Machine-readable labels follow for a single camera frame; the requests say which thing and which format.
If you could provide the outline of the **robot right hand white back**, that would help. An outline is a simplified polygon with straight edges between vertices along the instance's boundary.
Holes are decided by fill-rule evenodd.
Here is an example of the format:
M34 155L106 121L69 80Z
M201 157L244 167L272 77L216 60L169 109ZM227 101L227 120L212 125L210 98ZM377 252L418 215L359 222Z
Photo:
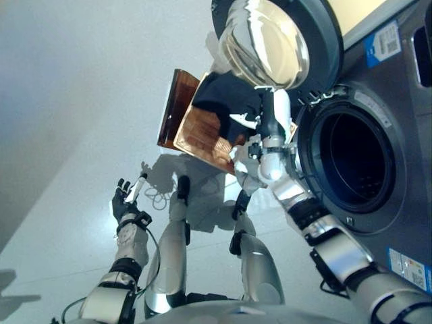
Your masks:
M292 120L288 93L270 86L256 86L254 90L261 100L257 132L264 138L281 136L283 141L287 141Z

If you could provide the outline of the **robot left hand black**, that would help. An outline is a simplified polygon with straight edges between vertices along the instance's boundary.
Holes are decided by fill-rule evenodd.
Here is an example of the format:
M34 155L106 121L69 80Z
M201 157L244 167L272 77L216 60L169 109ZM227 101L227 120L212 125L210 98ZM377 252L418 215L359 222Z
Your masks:
M144 225L148 225L152 222L151 216L145 211L140 211L137 203L138 195L146 179L147 174L141 172L133 184L129 181L125 181L123 178L118 180L115 194L111 199L112 215L115 217L118 224L122 222L122 217L127 214L133 214Z

